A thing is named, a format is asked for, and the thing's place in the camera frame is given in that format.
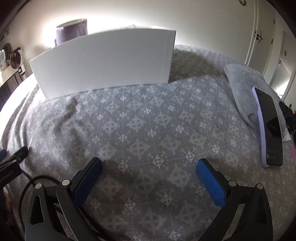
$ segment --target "blue textured pad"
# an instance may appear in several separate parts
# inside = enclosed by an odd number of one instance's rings
[[[203,182],[214,204],[222,208],[226,202],[225,190],[202,160],[197,162],[196,173]]]
[[[6,150],[0,151],[0,161],[3,161],[7,156]]]
[[[87,173],[81,179],[75,190],[73,190],[73,204],[78,207],[85,203],[94,184],[103,171],[102,161],[97,158]]]

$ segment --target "blue gripper pad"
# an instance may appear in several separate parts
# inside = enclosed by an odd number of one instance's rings
[[[202,159],[197,162],[196,173],[203,182],[214,204],[222,208],[226,203],[225,190]]]
[[[103,171],[100,158],[94,157],[73,181],[73,204],[78,207],[85,203],[95,182]]]
[[[0,161],[3,161],[7,156],[6,150],[0,151]]]

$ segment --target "gray patterned bedsheet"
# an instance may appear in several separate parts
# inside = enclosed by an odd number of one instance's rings
[[[292,142],[284,165],[263,169],[260,137],[239,115],[221,54],[176,46],[169,84],[101,89],[45,101],[38,85],[9,119],[0,148],[30,147],[31,176],[72,178],[93,156],[104,171],[85,204],[118,240],[197,240],[219,211],[196,175],[207,158],[240,185],[262,183],[274,239],[296,213]],[[14,210],[27,183],[9,184]],[[29,198],[25,196],[23,218]],[[67,234],[73,238],[69,228]]]

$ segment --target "white door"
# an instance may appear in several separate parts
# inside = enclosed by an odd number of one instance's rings
[[[283,97],[288,87],[295,66],[295,60],[296,40],[290,34],[283,32],[279,61],[269,84],[280,98]]]
[[[258,26],[254,36],[254,47],[248,66],[264,74],[271,53],[274,30],[274,8],[265,0],[258,0]]]

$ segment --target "white box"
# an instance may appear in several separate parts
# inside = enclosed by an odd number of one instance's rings
[[[133,28],[70,40],[30,60],[47,100],[93,89],[168,83],[175,30]]]

